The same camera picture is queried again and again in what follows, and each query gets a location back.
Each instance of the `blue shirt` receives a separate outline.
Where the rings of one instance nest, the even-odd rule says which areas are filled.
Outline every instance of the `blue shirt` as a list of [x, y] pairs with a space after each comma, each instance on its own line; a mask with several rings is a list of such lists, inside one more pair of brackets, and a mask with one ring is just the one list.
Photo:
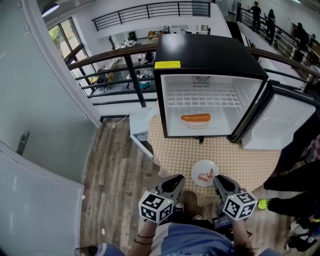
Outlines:
[[[233, 256], [233, 243], [225, 236], [195, 225], [167, 223], [158, 226], [150, 256]], [[280, 256], [270, 249], [260, 256]], [[124, 256], [111, 244], [99, 246], [96, 256]]]

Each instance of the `checkered tablecloth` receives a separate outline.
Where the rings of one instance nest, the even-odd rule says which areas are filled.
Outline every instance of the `checkered tablecloth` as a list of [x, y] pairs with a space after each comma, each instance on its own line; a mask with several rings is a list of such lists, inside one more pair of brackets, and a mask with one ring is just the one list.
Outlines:
[[280, 156], [280, 150], [243, 149], [241, 144], [231, 143], [225, 137], [206, 137], [202, 145], [194, 138], [164, 138], [160, 116], [150, 121], [148, 142], [162, 173], [184, 175], [184, 189], [197, 195], [199, 205], [211, 203], [216, 193], [213, 186], [201, 187], [193, 182], [191, 169], [197, 161], [215, 162], [221, 175], [252, 191], [270, 176]]

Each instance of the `black fridge top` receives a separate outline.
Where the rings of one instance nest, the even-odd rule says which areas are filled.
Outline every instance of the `black fridge top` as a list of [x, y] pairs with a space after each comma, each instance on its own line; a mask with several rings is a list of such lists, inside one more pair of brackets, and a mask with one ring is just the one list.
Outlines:
[[163, 34], [156, 50], [156, 62], [180, 61], [173, 74], [194, 73], [267, 79], [268, 75], [237, 39], [206, 34]]

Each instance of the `window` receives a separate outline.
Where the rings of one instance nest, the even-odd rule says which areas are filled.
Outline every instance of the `window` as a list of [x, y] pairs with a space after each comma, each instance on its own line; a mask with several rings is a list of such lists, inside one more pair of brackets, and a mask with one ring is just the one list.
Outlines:
[[[84, 47], [80, 49], [78, 48], [77, 51], [74, 51], [82, 42], [72, 18], [68, 18], [62, 21], [58, 25], [50, 28], [48, 32], [52, 41], [54, 42], [55, 47], [58, 49], [61, 57], [64, 59], [64, 62], [67, 65], [69, 63], [80, 61], [88, 57]], [[82, 77], [95, 72], [96, 70], [92, 64], [71, 71], [74, 78]], [[91, 85], [88, 78], [78, 80], [77, 82], [80, 87]], [[83, 90], [86, 95], [91, 94], [93, 91], [93, 89]]]

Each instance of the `small white dish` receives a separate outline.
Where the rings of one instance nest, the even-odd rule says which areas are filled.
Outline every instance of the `small white dish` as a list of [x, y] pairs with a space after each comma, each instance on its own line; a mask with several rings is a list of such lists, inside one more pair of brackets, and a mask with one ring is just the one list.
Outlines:
[[192, 128], [192, 129], [204, 129], [208, 126], [209, 122], [210, 121], [206, 121], [206, 122], [188, 122], [188, 121], [184, 121], [184, 120], [181, 120], [182, 123], [186, 126], [186, 127], [189, 127], [189, 128]]
[[191, 178], [200, 187], [209, 187], [214, 183], [214, 176], [219, 175], [218, 166], [207, 159], [196, 162], [191, 170]]

